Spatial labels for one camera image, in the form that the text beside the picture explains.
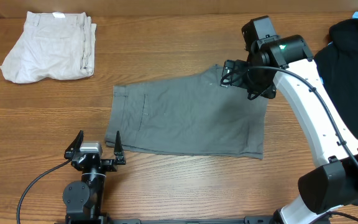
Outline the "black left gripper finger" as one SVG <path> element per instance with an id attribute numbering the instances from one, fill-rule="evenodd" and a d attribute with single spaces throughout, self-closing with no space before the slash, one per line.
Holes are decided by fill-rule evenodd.
<path id="1" fill-rule="evenodd" d="M 116 133 L 116 142 L 114 143 L 114 155 L 115 155 L 116 164 L 126 163 L 126 157 L 124 155 L 124 150 L 122 148 L 121 135 L 119 131 L 117 131 Z"/>
<path id="2" fill-rule="evenodd" d="M 64 153 L 65 159 L 72 159 L 74 154 L 80 150 L 80 146 L 83 142 L 84 132 L 80 130 L 73 142 L 67 147 Z"/>

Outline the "grey shorts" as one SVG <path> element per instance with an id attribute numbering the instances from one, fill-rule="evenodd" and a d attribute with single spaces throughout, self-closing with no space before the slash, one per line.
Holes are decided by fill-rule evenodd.
<path id="1" fill-rule="evenodd" d="M 182 78 L 115 86 L 105 135 L 113 147 L 184 156 L 262 159 L 268 101 L 220 84 L 223 68 Z"/>

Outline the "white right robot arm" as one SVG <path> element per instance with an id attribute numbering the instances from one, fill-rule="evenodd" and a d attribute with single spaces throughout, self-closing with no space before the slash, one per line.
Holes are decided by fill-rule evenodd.
<path id="1" fill-rule="evenodd" d="M 272 223 L 316 223 L 358 201 L 358 140 L 326 93 L 313 54 L 300 35 L 280 37 L 268 16 L 242 27 L 249 55 L 222 77 L 248 99 L 281 92 L 310 146 L 315 168 L 298 180 L 299 196 L 277 210 Z"/>

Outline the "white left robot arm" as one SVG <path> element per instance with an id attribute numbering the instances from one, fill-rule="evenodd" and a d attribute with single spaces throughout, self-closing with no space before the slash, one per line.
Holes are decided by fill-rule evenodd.
<path id="1" fill-rule="evenodd" d="M 81 180 L 68 184 L 63 191 L 66 205 L 66 223 L 111 223 L 108 213 L 101 211 L 106 174 L 117 171 L 126 164 L 120 133 L 116 133 L 114 158 L 103 159 L 103 149 L 98 141 L 84 141 L 80 131 L 65 150 L 64 158 L 82 173 Z"/>

